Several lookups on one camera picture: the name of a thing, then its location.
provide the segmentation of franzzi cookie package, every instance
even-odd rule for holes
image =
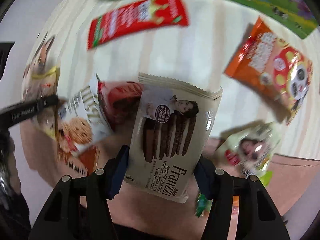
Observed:
[[[225,73],[279,101],[289,111],[289,124],[308,92],[312,62],[278,38],[259,17]]]
[[[139,74],[144,85],[125,181],[184,203],[185,188],[213,126],[222,90]]]

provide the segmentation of orange snack package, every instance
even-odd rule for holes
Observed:
[[[289,111],[288,125],[308,92],[312,61],[278,38],[259,17],[225,74],[280,102]]]

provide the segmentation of red snack package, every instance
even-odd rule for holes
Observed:
[[[143,86],[135,82],[99,82],[98,97],[111,128],[137,111]]]
[[[289,124],[308,92],[312,61],[278,38],[259,17],[225,74],[280,102]]]
[[[188,26],[181,0],[142,0],[131,3],[91,22],[88,49],[129,33],[166,25]]]

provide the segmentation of red circular label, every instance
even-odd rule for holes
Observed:
[[[158,122],[167,122],[170,118],[170,109],[166,105],[159,105],[156,109],[155,118]]]

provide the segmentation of yogurt chocolate flavor cookie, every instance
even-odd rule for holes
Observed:
[[[174,79],[139,74],[144,90],[125,181],[180,203],[207,141],[222,90],[203,91]]]

